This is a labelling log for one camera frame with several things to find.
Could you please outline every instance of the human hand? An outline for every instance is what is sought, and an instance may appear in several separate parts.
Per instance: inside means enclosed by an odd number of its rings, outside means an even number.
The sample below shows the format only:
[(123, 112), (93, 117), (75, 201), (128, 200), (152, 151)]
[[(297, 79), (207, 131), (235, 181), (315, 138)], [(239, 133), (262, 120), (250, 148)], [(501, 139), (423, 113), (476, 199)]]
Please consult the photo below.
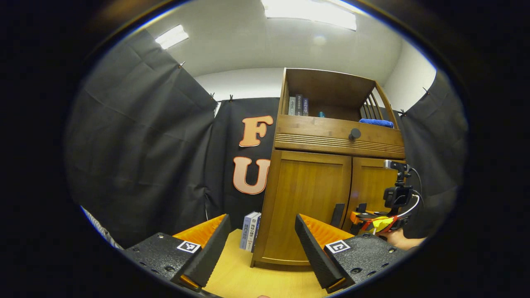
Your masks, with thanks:
[(403, 234), (403, 229), (397, 229), (392, 232), (380, 232), (377, 234), (378, 236), (386, 237), (386, 241), (393, 246), (403, 249), (403, 250), (409, 250), (415, 246), (420, 245), (425, 238), (421, 239), (408, 239)]
[(405, 235), (403, 235), (403, 229), (397, 229), (392, 232), (380, 232), (377, 233), (377, 235), (386, 237), (386, 241), (393, 246), (404, 249), (402, 243), (405, 242), (406, 238)]

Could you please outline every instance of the black backdrop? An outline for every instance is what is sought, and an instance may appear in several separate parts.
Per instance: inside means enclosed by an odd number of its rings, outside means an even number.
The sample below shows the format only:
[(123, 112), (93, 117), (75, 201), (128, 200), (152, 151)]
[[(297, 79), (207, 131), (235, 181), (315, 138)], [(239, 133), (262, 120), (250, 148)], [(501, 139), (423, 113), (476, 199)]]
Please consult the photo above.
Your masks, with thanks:
[(206, 220), (216, 102), (141, 31), (87, 77), (65, 133), (72, 198), (124, 248)]
[[(397, 119), (407, 163), (420, 174), (425, 203), (411, 214), (403, 231), (407, 238), (424, 238), (443, 224), (463, 184), (467, 119), (462, 101), (440, 70), (428, 93)], [(408, 184), (420, 191), (414, 173)]]
[[(256, 160), (270, 160), (276, 129), (276, 117), (280, 98), (235, 99), (220, 103), (208, 146), (205, 181), (207, 195), (211, 198), (208, 214), (230, 214), (232, 229), (241, 229), (245, 215), (260, 212), (265, 191), (249, 195), (237, 190), (233, 183), (234, 158), (243, 156), (252, 163), (246, 172), (246, 183), (254, 185), (258, 179)], [(263, 137), (257, 136), (260, 144), (255, 147), (240, 147), (243, 138), (244, 118), (271, 116), (272, 125), (267, 125)]]

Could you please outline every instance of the cabinet shelf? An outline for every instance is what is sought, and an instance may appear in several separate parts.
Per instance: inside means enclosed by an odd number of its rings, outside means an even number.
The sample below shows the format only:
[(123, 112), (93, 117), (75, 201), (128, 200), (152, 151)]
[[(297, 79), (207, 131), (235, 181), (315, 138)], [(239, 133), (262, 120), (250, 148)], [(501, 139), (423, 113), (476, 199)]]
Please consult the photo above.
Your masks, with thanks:
[[(377, 82), (368, 78), (317, 69), (285, 68), (278, 114), (289, 115), (289, 97), (302, 94), (309, 102), (309, 117), (318, 117), (319, 112), (323, 112), (326, 118), (359, 121), (363, 109), (366, 117), (383, 119), (374, 94), (379, 94), (387, 110), (392, 108), (382, 93)], [(389, 118), (397, 128), (393, 115)]]

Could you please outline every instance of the yellow tape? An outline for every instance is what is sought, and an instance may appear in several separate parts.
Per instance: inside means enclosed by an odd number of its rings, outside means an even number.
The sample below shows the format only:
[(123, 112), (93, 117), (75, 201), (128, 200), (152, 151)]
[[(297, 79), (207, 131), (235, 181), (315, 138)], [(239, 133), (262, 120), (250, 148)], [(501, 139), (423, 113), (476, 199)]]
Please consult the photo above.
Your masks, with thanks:
[(375, 232), (378, 233), (384, 230), (393, 221), (394, 221), (394, 218), (392, 217), (388, 217), (388, 216), (377, 217), (372, 221), (372, 224), (374, 225), (374, 227), (370, 229), (368, 232), (374, 233), (374, 229), (375, 229)]

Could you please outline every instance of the drawer knob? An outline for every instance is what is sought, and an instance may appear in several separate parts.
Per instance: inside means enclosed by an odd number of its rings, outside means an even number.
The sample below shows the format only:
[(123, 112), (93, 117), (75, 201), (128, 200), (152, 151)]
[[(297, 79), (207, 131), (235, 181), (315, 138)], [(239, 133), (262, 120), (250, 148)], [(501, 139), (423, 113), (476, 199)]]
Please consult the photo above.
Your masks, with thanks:
[(350, 132), (350, 135), (348, 136), (348, 138), (350, 140), (352, 140), (352, 141), (354, 139), (360, 138), (360, 137), (361, 137), (361, 131), (359, 129), (357, 129), (357, 128), (352, 129), (351, 132)]

